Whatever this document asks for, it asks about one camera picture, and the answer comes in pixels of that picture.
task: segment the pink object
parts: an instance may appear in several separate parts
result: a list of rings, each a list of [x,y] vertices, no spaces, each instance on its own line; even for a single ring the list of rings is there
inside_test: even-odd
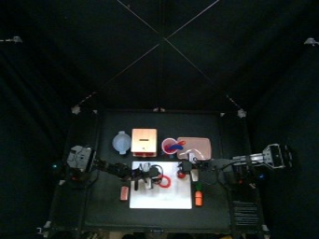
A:
[[[161,150],[165,154],[175,154],[177,152],[176,149],[168,150],[172,145],[176,145],[177,141],[173,138],[165,138],[161,142]]]

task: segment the small box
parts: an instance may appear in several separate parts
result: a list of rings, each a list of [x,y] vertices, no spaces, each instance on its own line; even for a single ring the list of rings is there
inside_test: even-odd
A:
[[[157,130],[133,129],[131,151],[135,157],[156,157]]]

